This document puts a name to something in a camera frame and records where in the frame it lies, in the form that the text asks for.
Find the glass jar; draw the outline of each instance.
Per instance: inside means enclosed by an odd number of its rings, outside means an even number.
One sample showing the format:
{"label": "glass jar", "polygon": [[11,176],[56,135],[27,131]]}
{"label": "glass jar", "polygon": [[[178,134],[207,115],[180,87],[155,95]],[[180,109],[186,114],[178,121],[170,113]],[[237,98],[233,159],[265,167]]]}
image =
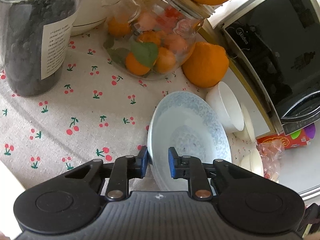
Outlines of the glass jar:
{"label": "glass jar", "polygon": [[81,0],[0,0],[0,66],[10,88],[37,96],[59,80]]}
{"label": "glass jar", "polygon": [[111,17],[103,47],[120,69],[145,79],[165,77],[192,54],[196,31],[213,8],[192,0],[102,0]]}

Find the oven door glass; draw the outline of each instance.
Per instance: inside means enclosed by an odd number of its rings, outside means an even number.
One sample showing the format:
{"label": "oven door glass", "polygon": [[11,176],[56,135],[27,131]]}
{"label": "oven door glass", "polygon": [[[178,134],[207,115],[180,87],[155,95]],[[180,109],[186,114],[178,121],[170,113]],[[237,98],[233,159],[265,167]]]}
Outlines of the oven door glass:
{"label": "oven door glass", "polygon": [[310,0],[265,0],[226,31],[253,66],[280,117],[293,122],[318,108],[319,94],[313,93],[320,91],[320,23]]}

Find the microwave handle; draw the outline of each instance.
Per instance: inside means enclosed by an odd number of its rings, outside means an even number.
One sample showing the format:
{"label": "microwave handle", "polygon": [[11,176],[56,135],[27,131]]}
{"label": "microwave handle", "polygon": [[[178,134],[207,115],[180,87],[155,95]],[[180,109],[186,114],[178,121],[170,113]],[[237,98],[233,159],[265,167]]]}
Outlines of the microwave handle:
{"label": "microwave handle", "polygon": [[304,96],[303,98],[301,98],[299,101],[297,101],[296,103],[294,103],[287,112],[285,112],[285,114],[280,118],[280,120],[282,122],[300,122],[300,121],[304,121],[310,117],[315,116],[316,114],[320,113],[320,101],[318,103],[318,107],[312,111],[310,111],[309,113],[306,114],[302,114],[299,116],[295,116],[295,117],[290,117],[290,116],[286,116],[289,112],[291,112],[298,104],[302,103],[303,101],[306,101],[307,99],[309,99],[311,96],[317,96],[320,97],[320,90],[318,91],[314,91],[306,96]]}

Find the microwave logo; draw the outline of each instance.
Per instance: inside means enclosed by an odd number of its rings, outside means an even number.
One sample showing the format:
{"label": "microwave logo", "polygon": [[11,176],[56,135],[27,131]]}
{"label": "microwave logo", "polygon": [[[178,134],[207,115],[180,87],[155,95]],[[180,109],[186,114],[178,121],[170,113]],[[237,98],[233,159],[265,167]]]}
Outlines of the microwave logo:
{"label": "microwave logo", "polygon": [[238,34],[241,37],[241,39],[243,40],[244,44],[246,44],[246,45],[248,44],[248,41],[244,36],[244,31],[243,31],[242,28],[236,28],[236,34]]}

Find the plastic bag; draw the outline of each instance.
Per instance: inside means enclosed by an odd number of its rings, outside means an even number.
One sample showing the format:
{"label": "plastic bag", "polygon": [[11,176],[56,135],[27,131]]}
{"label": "plastic bag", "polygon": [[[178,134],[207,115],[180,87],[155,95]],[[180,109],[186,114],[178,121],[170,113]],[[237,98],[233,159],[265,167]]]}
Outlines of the plastic bag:
{"label": "plastic bag", "polygon": [[281,140],[259,143],[257,147],[263,164],[264,177],[277,182],[280,173],[280,158],[284,152]]}

